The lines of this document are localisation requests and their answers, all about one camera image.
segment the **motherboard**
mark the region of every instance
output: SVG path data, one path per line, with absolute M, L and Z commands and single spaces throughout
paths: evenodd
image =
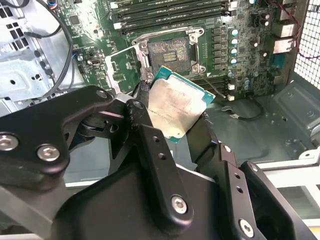
M 165 66 L 232 101 L 272 94 L 293 47 L 288 16 L 260 1 L 61 0 L 55 11 L 85 84 L 130 94 Z

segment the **hole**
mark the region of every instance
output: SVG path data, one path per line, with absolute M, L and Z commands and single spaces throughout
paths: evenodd
M 66 141 L 68 141 L 69 136 L 70 136 L 70 132 L 67 132 L 67 133 L 64 135 L 64 139 L 65 139 Z
M 134 101 L 133 105 L 135 105 L 138 109 L 143 109 L 144 108 L 144 106 L 138 101 Z
M 161 160 L 166 160 L 166 156 L 163 153 L 159 153 L 158 158 Z
M 242 188 L 241 188 L 241 187 L 236 186 L 236 189 L 238 190 L 238 192 L 239 192 L 239 193 L 241 193 L 241 194 L 243 194 L 243 193 L 244 193 L 244 191 L 242 190 Z
M 110 133 L 115 133 L 116 131 L 118 131 L 119 126 L 117 124 L 112 124 L 110 127 Z
M 156 143 L 160 142 L 159 138 L 157 138 L 156 136 L 152 137 L 153 141 L 155 141 Z

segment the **chip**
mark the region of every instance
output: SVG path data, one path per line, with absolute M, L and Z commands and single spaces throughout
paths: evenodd
M 176 73 L 191 71 L 188 37 L 151 42 L 148 43 L 147 47 L 154 73 L 157 73 L 161 66 L 165 66 Z
M 72 25 L 80 24 L 80 21 L 77 15 L 70 16 L 69 19 Z

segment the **black cable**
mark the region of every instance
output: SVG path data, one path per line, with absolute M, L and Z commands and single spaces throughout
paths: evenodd
M 69 68 L 70 62 L 72 60 L 74 43 L 73 43 L 73 40 L 72 40 L 72 36 L 71 36 L 70 32 L 68 31 L 67 26 L 62 22 L 62 20 L 42 0 L 36 0 L 36 1 L 40 5 L 42 5 L 44 8 L 46 8 L 50 12 L 50 14 L 54 17 L 54 19 L 57 20 L 57 22 L 59 23 L 59 25 L 61 26 L 61 28 L 62 28 L 62 30 L 64 32 L 65 38 L 66 38 L 66 40 L 67 40 L 67 42 L 69 44 L 69 50 L 68 50 L 68 53 L 67 53 L 67 56 L 66 56 L 66 60 L 65 60 L 64 66 L 63 66 L 63 68 L 61 70 L 61 73 L 60 73 L 57 81 L 55 82 L 53 87 L 47 93 L 45 93 L 43 96 L 41 96 L 39 98 L 39 99 L 45 99 L 45 98 L 51 96 L 52 94 L 54 94 L 57 91 L 57 89 L 59 88 L 59 86 L 61 85 L 61 83 L 63 82 L 63 80 L 65 79 L 65 76 L 66 76 L 66 74 L 68 72 L 68 68 Z
M 263 116 L 264 112 L 265 112 L 265 109 L 264 107 L 257 101 L 255 100 L 254 98 L 252 97 L 249 97 L 248 98 L 253 104 L 255 104 L 260 112 L 256 115 L 256 116 L 253 116 L 253 117 L 243 117 L 243 116 L 239 116 L 238 114 L 236 114 L 231 107 L 229 106 L 224 106 L 224 108 L 227 108 L 227 109 L 224 109 L 223 108 L 221 109 L 223 112 L 229 112 L 230 114 L 230 117 L 232 117 L 233 119 L 238 119 L 238 120 L 241 120 L 241 121 L 245 121 L 245 122 L 252 122 L 252 121 L 255 121 L 257 119 L 259 119 L 260 117 Z
M 6 0 L 0 0 L 0 3 L 2 5 L 7 5 L 10 8 L 13 9 L 21 9 L 24 8 L 25 6 L 27 6 L 29 4 L 30 0 L 23 0 L 23 2 L 21 3 L 21 5 L 13 5 L 12 3 L 6 1 Z
M 61 30 L 61 25 L 59 25 L 57 27 L 57 29 L 54 30 L 54 32 L 47 34 L 47 35 L 41 35 L 41 34 L 30 32 L 30 31 L 25 31 L 24 35 L 31 37 L 31 38 L 44 39 L 44 38 L 50 38 L 50 37 L 56 35 L 60 30 Z
M 72 59 L 72 73 L 71 73 L 71 82 L 70 85 L 65 88 L 65 89 L 59 89 L 57 90 L 58 93 L 64 93 L 64 92 L 69 92 L 70 89 L 73 87 L 74 83 L 75 83 L 75 68 L 76 68 L 76 64 L 75 64 L 75 60 Z

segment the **mesh panel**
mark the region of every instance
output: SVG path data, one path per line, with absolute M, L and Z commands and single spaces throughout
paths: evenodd
M 320 55 L 320 0 L 310 0 L 309 2 L 299 49 L 305 56 Z M 307 59 L 298 55 L 294 71 L 320 89 L 319 58 Z

